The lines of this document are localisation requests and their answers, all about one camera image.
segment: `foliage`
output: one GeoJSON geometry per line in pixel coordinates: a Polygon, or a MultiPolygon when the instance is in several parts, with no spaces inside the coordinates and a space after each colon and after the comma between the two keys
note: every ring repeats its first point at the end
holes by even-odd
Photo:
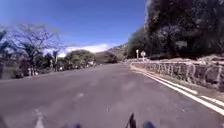
{"type": "Polygon", "coordinates": [[[11,78],[13,78],[13,79],[23,78],[22,70],[21,69],[14,69],[11,78]]]}
{"type": "Polygon", "coordinates": [[[72,68],[84,67],[94,60],[94,54],[86,50],[76,50],[68,53],[65,60],[69,65],[72,65],[72,68]]]}
{"type": "Polygon", "coordinates": [[[127,58],[136,57],[136,50],[144,50],[147,53],[150,53],[151,44],[146,41],[144,28],[140,28],[135,33],[132,34],[132,37],[128,40],[126,47],[126,56],[127,58]]]}
{"type": "Polygon", "coordinates": [[[34,24],[19,24],[4,29],[0,32],[1,65],[18,67],[24,76],[28,75],[28,68],[31,75],[37,70],[49,70],[51,60],[56,67],[57,53],[53,53],[54,58],[42,53],[45,49],[57,48],[58,35],[55,31],[45,25],[34,24]]]}
{"type": "Polygon", "coordinates": [[[95,54],[95,61],[97,64],[117,63],[117,57],[111,52],[105,51],[95,54]]]}
{"type": "Polygon", "coordinates": [[[168,58],[224,52],[224,2],[150,0],[147,12],[145,31],[141,28],[142,32],[136,32],[140,36],[134,33],[129,40],[129,57],[136,56],[137,48],[150,56],[166,54],[168,58]]]}
{"type": "Polygon", "coordinates": [[[60,69],[60,67],[62,67],[62,70],[70,69],[68,60],[66,60],[65,58],[58,58],[57,66],[59,67],[59,69],[60,69]]]}
{"type": "Polygon", "coordinates": [[[118,61],[122,61],[126,59],[126,54],[127,54],[126,47],[127,47],[127,44],[123,44],[120,46],[113,47],[107,51],[114,54],[117,57],[118,61]]]}
{"type": "Polygon", "coordinates": [[[53,51],[53,68],[55,69],[55,71],[58,70],[58,65],[57,65],[57,56],[58,56],[58,51],[53,51]]]}

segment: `white road line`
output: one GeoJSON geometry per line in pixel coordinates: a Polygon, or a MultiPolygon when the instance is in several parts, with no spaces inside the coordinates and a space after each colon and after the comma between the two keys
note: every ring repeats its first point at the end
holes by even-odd
{"type": "Polygon", "coordinates": [[[206,99],[206,100],[210,100],[210,101],[224,107],[224,102],[222,102],[220,100],[216,100],[216,99],[213,99],[213,98],[210,98],[210,97],[207,97],[207,96],[201,96],[201,97],[206,99]]]}
{"type": "Polygon", "coordinates": [[[181,85],[175,84],[175,83],[173,83],[173,82],[170,82],[170,81],[168,81],[168,80],[162,79],[162,78],[157,77],[157,76],[153,76],[153,75],[150,75],[150,76],[151,76],[151,77],[154,77],[154,78],[157,78],[157,79],[159,79],[159,80],[165,81],[166,83],[169,83],[169,84],[171,84],[171,85],[173,85],[173,86],[176,86],[176,87],[178,87],[178,88],[184,89],[184,90],[186,90],[186,91],[188,91],[188,92],[191,92],[191,93],[193,93],[193,94],[195,94],[195,95],[198,94],[198,92],[195,91],[195,90],[189,89],[189,88],[187,88],[187,87],[183,87],[183,86],[181,86],[181,85]]]}
{"type": "Polygon", "coordinates": [[[37,121],[34,128],[44,128],[43,114],[39,110],[36,110],[37,121]]]}
{"type": "Polygon", "coordinates": [[[224,110],[223,109],[221,109],[221,108],[219,108],[219,107],[217,107],[217,106],[215,106],[213,104],[210,104],[210,103],[208,103],[208,102],[206,102],[206,101],[204,101],[204,100],[202,100],[202,99],[200,99],[200,98],[198,98],[198,97],[196,97],[196,96],[194,96],[194,95],[192,95],[190,93],[187,93],[187,92],[177,88],[177,87],[174,87],[174,86],[172,86],[170,84],[167,84],[167,83],[165,83],[165,82],[163,82],[163,81],[161,81],[161,80],[159,80],[157,78],[151,77],[151,76],[149,76],[147,74],[144,74],[144,75],[150,77],[151,79],[154,79],[155,81],[158,81],[158,82],[162,83],[163,85],[165,85],[165,86],[167,86],[167,87],[169,87],[169,88],[171,88],[171,89],[173,89],[173,90],[175,90],[175,91],[177,91],[179,93],[182,93],[183,95],[185,95],[185,96],[187,96],[187,97],[197,101],[198,103],[201,103],[202,105],[204,105],[204,106],[206,106],[206,107],[208,107],[208,108],[210,108],[210,109],[212,109],[212,110],[214,110],[214,111],[216,111],[219,114],[224,116],[224,110]]]}

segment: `asphalt road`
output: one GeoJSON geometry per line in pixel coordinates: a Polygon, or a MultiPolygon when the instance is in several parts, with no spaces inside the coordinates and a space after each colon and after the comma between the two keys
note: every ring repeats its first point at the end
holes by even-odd
{"type": "Polygon", "coordinates": [[[79,123],[82,128],[222,128],[213,110],[122,64],[0,82],[0,116],[9,128],[34,128],[35,110],[46,128],[79,123]]]}

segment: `blue sky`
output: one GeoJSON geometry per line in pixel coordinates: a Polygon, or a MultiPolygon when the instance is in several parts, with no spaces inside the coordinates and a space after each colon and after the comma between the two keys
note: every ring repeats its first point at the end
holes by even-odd
{"type": "Polygon", "coordinates": [[[79,47],[127,42],[144,13],[145,0],[0,0],[0,24],[47,24],[79,47]]]}

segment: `hillside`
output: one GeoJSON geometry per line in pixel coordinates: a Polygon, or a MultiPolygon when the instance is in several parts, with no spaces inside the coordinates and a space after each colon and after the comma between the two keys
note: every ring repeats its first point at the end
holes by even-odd
{"type": "Polygon", "coordinates": [[[127,47],[127,44],[123,44],[120,46],[113,47],[107,51],[114,54],[118,58],[118,60],[123,60],[126,58],[124,56],[126,47],[127,47]]]}

